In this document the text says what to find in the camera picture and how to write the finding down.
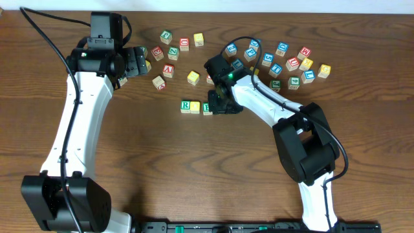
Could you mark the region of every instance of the wooden table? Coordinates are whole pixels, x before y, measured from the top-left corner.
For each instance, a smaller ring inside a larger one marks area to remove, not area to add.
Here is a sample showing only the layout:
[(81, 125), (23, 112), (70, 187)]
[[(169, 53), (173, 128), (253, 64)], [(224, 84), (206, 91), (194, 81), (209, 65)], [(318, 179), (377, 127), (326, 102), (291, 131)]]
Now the wooden table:
[[(90, 12), (53, 12), (89, 21)], [(238, 115), (183, 115), (182, 99), (207, 101), (203, 69), (208, 58), (238, 36), (262, 39), (265, 52), (279, 41), (290, 47), (276, 62), (284, 68), (280, 94), (306, 105), (319, 104), (349, 154), (347, 175), (333, 184), (334, 209), (346, 221), (379, 221), (384, 232), (414, 227), (413, 16), (345, 14), (200, 14), (124, 12), (133, 26), (128, 46), (160, 45), (165, 28), (171, 45), (191, 38), (178, 61), (148, 59), (147, 76), (115, 91), (102, 122), (96, 181), (113, 206), (140, 219), (170, 221), (275, 221), (302, 214), (298, 185), (278, 159), (271, 129), (245, 109)], [(33, 16), (65, 55), (89, 29)], [(205, 45), (192, 36), (203, 32)], [(54, 141), (66, 95), (67, 73), (52, 49), (20, 12), (0, 18), (0, 229), (37, 232), (20, 194), (24, 175), (38, 174)], [(243, 58), (249, 41), (239, 41)], [(285, 62), (302, 46), (312, 49), (312, 68), (332, 66), (297, 91), (287, 89)], [(176, 67), (167, 88), (152, 79), (162, 66)], [(268, 84), (268, 67), (259, 66)], [(196, 86), (186, 77), (201, 74)], [(343, 168), (337, 160), (336, 172)]]

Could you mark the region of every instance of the black cable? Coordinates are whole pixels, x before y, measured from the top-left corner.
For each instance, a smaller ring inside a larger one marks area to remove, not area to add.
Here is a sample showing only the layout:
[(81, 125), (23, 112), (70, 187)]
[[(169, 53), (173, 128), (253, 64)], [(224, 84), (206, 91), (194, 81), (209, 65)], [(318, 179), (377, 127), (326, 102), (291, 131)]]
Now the black cable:
[(82, 230), (82, 226), (80, 225), (79, 219), (76, 217), (76, 214), (74, 212), (73, 206), (72, 206), (72, 202), (71, 199), (69, 198), (69, 191), (66, 188), (66, 152), (67, 152), (67, 145), (69, 143), (69, 137), (71, 136), (71, 131), (72, 131), (72, 127), (73, 127), (73, 123), (75, 120), (75, 116), (76, 116), (76, 112), (78, 110), (78, 106), (79, 106), (79, 102), (80, 102), (80, 90), (79, 90), (79, 86), (78, 86), (78, 82), (76, 81), (71, 69), (69, 68), (69, 65), (67, 64), (65, 58), (63, 57), (62, 53), (59, 51), (59, 49), (55, 46), (55, 44), (53, 44), (53, 42), (46, 36), (46, 34), (35, 24), (35, 22), (33, 22), (33, 20), (27, 15), (26, 10), (28, 12), (32, 12), (41, 16), (46, 16), (46, 17), (51, 17), (52, 19), (59, 19), (59, 20), (64, 20), (64, 21), (68, 21), (68, 22), (73, 22), (73, 23), (81, 23), (83, 25), (87, 25), (90, 26), (90, 24), (82, 22), (82, 21), (78, 21), (78, 20), (73, 20), (73, 19), (65, 19), (62, 17), (56, 17), (56, 16), (51, 16), (48, 14), (44, 14), (35, 10), (31, 10), (25, 7), (20, 7), (20, 11), (21, 13), (24, 15), (24, 17), (27, 19), (27, 21), (33, 26), (34, 29), (36, 29), (37, 32), (39, 32), (39, 34), (43, 37), (43, 39), (46, 40), (46, 42), (52, 47), (52, 49), (55, 51), (55, 53), (59, 56), (60, 60), (63, 62), (63, 64), (66, 67), (66, 70), (68, 71), (69, 75), (71, 76), (72, 82), (73, 82), (73, 86), (75, 89), (75, 100), (74, 100), (74, 106), (73, 106), (73, 110), (72, 110), (72, 115), (71, 115), (71, 119), (69, 120), (69, 125), (67, 127), (67, 131), (65, 134), (65, 139), (63, 140), (63, 146), (62, 146), (62, 153), (61, 153), (61, 157), (60, 157), (60, 179), (61, 179), (61, 186), (62, 186), (62, 190), (63, 190), (63, 197), (65, 199), (65, 203), (67, 205), (67, 208), (69, 210), (69, 212), (71, 213), (71, 216), (73, 218), (73, 221), (75, 222), (76, 228), (78, 229), (79, 233), (83, 233)]
[(252, 40), (256, 41), (257, 44), (259, 44), (260, 53), (259, 53), (259, 56), (257, 57), (256, 64), (254, 65), (254, 68), (253, 68), (253, 71), (252, 71), (252, 84), (253, 84), (254, 88), (257, 89), (263, 96), (265, 96), (269, 100), (275, 102), (277, 105), (281, 106), (282, 108), (287, 109), (287, 110), (289, 110), (289, 111), (291, 111), (291, 112), (299, 115), (300, 117), (303, 117), (304, 119), (307, 119), (308, 121), (312, 122), (313, 124), (317, 125), (318, 127), (320, 127), (322, 130), (324, 130), (324, 132), (326, 132), (326, 134), (328, 134), (333, 139), (333, 141), (335, 141), (335, 143), (338, 145), (338, 147), (339, 147), (339, 149), (340, 149), (340, 151), (342, 153), (343, 160), (345, 162), (345, 165), (343, 167), (342, 172), (339, 173), (338, 175), (335, 175), (332, 178), (326, 179), (323, 182), (323, 185), (322, 185), (322, 188), (323, 188), (323, 197), (325, 199), (325, 210), (326, 210), (326, 218), (327, 218), (328, 226), (329, 226), (329, 232), (333, 232), (332, 231), (331, 220), (329, 219), (329, 208), (328, 208), (328, 197), (327, 197), (327, 183), (329, 183), (331, 181), (334, 181), (336, 179), (339, 179), (339, 178), (343, 177), (347, 173), (348, 166), (349, 166), (349, 161), (348, 161), (348, 155), (347, 155), (347, 153), (345, 151), (345, 148), (342, 146), (342, 144), (338, 140), (338, 138), (336, 138), (335, 135), (333, 135), (331, 133), (331, 131), (327, 129), (327, 126), (324, 126), (324, 123), (320, 122), (318, 119), (316, 119), (316, 118), (314, 118), (312, 116), (306, 115), (305, 113), (301, 113), (300, 111), (298, 111), (296, 109), (293, 109), (291, 107), (286, 106), (285, 103), (279, 102), (279, 100), (274, 99), (273, 97), (269, 96), (266, 92), (264, 92), (263, 90), (260, 89), (260, 87), (258, 86), (258, 83), (254, 81), (254, 71), (256, 70), (256, 68), (257, 68), (257, 66), (259, 64), (261, 55), (263, 53), (262, 48), (261, 48), (260, 41), (258, 41), (256, 38), (253, 38), (251, 36), (241, 36), (241, 37), (238, 37), (238, 38), (233, 39), (226, 46), (224, 46), (224, 48), (221, 50), (220, 54), (222, 54), (224, 52), (224, 50), (227, 48), (227, 46), (229, 46), (232, 43), (238, 41), (239, 39), (252, 39)]

